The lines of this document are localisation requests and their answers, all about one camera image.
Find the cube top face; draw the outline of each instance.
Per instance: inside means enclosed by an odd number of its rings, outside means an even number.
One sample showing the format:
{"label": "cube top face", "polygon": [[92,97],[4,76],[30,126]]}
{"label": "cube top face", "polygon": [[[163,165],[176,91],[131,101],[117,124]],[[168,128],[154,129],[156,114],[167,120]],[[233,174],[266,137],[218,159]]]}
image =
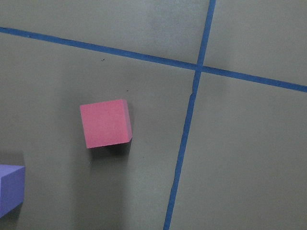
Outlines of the cube top face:
{"label": "cube top face", "polygon": [[24,166],[19,166],[19,165],[0,164],[0,179],[1,177],[6,176],[23,167]]}
{"label": "cube top face", "polygon": [[132,138],[128,104],[114,100],[80,106],[86,147],[127,143]]}

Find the blue tape line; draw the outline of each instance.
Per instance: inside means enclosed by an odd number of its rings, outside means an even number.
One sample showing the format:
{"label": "blue tape line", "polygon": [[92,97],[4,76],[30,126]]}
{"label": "blue tape line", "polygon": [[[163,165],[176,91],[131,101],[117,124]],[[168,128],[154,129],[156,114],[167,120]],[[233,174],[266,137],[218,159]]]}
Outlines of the blue tape line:
{"label": "blue tape line", "polygon": [[74,46],[74,47],[78,47],[82,49],[88,49],[88,50],[93,50],[93,51],[98,51],[98,52],[103,52],[103,53],[108,53],[108,54],[114,54],[114,55],[128,57],[128,58],[134,58],[134,59],[143,60],[143,61],[150,61],[150,62],[169,65],[169,66],[180,67],[184,69],[195,70],[196,68],[195,64],[191,64],[191,63],[187,63],[183,61],[177,61],[177,60],[167,59],[163,57],[156,57],[152,55],[140,54],[140,53],[131,52],[127,50],[116,49],[116,48],[111,48],[107,46],[99,46],[99,45],[85,43],[85,42],[78,42],[74,40],[63,39],[63,38],[54,37],[54,36],[45,35],[45,34],[38,34],[38,33],[17,30],[17,29],[12,29],[12,28],[4,28],[4,27],[0,27],[0,32],[5,33],[5,34],[10,34],[10,35],[21,36],[21,37],[28,37],[28,38],[37,39],[37,40],[46,41],[46,42],[62,44],[66,46]]}
{"label": "blue tape line", "polygon": [[[213,10],[214,8],[209,6],[208,11],[213,11]],[[210,14],[209,16],[207,15],[207,17],[209,17],[209,19],[206,20],[206,24],[208,24],[207,22],[212,21],[212,14]],[[199,57],[204,57],[204,53],[206,51],[207,44],[208,44],[209,30],[206,29],[204,32],[206,33],[205,34],[206,40],[202,40],[201,51],[199,53]],[[216,68],[207,67],[207,66],[200,66],[203,63],[204,58],[198,58],[197,65],[195,65],[195,64],[191,64],[191,63],[187,63],[183,61],[177,61],[177,60],[167,59],[163,57],[156,57],[156,56],[126,51],[122,49],[111,48],[107,46],[99,46],[99,45],[94,45],[94,44],[85,43],[85,42],[78,42],[74,40],[67,40],[67,39],[54,37],[50,35],[32,33],[28,31],[17,30],[17,29],[12,29],[12,28],[0,27],[0,33],[27,37],[27,38],[57,43],[57,44],[66,45],[66,46],[74,46],[74,47],[78,47],[82,49],[109,53],[113,55],[134,58],[134,59],[149,61],[153,63],[159,63],[163,65],[180,67],[184,69],[191,69],[191,70],[196,70],[196,71],[201,71],[201,72],[206,72],[206,73],[212,73],[216,75],[237,78],[237,79],[242,79],[246,81],[253,81],[253,82],[257,82],[261,84],[272,85],[272,86],[286,88],[286,89],[295,90],[295,91],[307,92],[306,90],[307,86],[304,86],[304,85],[298,85],[298,84],[293,84],[293,83],[289,83],[285,81],[273,80],[269,78],[262,78],[262,77],[257,77],[253,75],[248,75],[244,73],[238,73],[238,72],[233,72],[233,71],[228,71],[228,70],[223,70],[223,69],[216,69]]]}
{"label": "blue tape line", "polygon": [[205,27],[204,27],[204,31],[202,34],[201,47],[200,47],[200,51],[199,51],[199,55],[197,59],[197,68],[195,69],[195,74],[194,74],[194,79],[193,79],[192,94],[189,98],[186,120],[185,120],[184,127],[183,127],[183,133],[181,137],[181,143],[180,143],[177,163],[175,167],[174,182],[173,182],[170,196],[169,196],[163,230],[169,230],[170,224],[172,221],[173,210],[175,206],[175,200],[176,200],[176,195],[177,195],[177,190],[178,190],[178,185],[179,185],[179,180],[180,180],[180,175],[181,175],[184,154],[186,151],[197,90],[198,90],[198,86],[199,86],[199,82],[201,78],[201,71],[199,71],[199,69],[202,68],[203,61],[204,61],[205,54],[206,54],[206,48],[207,48],[208,39],[209,39],[209,33],[210,33],[210,28],[211,28],[211,23],[212,23],[212,18],[213,18],[214,7],[215,7],[215,0],[210,0],[206,22],[205,22]]}
{"label": "blue tape line", "polygon": [[223,69],[216,69],[216,68],[212,68],[208,66],[203,66],[202,72],[212,73],[216,75],[221,75],[225,77],[236,78],[236,79],[241,79],[241,80],[246,80],[246,81],[257,82],[257,83],[271,85],[271,86],[277,86],[280,88],[286,88],[290,90],[307,92],[307,86],[304,86],[304,85],[298,85],[298,84],[289,83],[289,82],[281,81],[281,80],[273,80],[269,78],[257,77],[257,76],[248,75],[245,73],[238,73],[238,72],[232,72],[232,71],[223,70]]}

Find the gray floor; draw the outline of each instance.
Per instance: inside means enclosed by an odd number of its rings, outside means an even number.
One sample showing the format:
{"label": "gray floor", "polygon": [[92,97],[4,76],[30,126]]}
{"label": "gray floor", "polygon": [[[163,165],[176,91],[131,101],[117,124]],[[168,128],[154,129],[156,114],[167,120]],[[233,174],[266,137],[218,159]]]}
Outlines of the gray floor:
{"label": "gray floor", "polygon": [[[0,27],[195,64],[209,1],[1,1]],[[307,85],[307,4],[216,2],[204,65]],[[162,229],[194,71],[0,33],[5,230]],[[88,150],[79,105],[127,99],[133,139]],[[307,94],[202,73],[172,230],[307,228]]]}

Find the cube side face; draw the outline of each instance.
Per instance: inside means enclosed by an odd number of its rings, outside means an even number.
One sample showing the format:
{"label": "cube side face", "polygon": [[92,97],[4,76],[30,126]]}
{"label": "cube side face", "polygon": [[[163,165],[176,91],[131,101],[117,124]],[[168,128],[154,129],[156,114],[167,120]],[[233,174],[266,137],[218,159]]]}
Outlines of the cube side face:
{"label": "cube side face", "polygon": [[25,167],[1,178],[0,217],[24,201]]}
{"label": "cube side face", "polygon": [[126,120],[127,142],[129,142],[132,139],[132,129],[131,129],[131,122],[130,122],[128,103],[127,103],[126,100],[123,100],[123,109],[124,109],[125,120]]}
{"label": "cube side face", "polygon": [[80,106],[88,149],[126,142],[127,125],[123,101],[115,100]]}

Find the foam block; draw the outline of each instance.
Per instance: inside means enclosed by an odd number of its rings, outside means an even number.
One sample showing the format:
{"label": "foam block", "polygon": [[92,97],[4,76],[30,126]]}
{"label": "foam block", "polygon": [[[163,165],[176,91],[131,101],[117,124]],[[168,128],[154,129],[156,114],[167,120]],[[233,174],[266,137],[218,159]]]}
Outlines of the foam block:
{"label": "foam block", "polygon": [[0,218],[24,201],[25,167],[0,164]]}
{"label": "foam block", "polygon": [[132,138],[128,104],[114,100],[80,106],[86,147],[128,143]]}

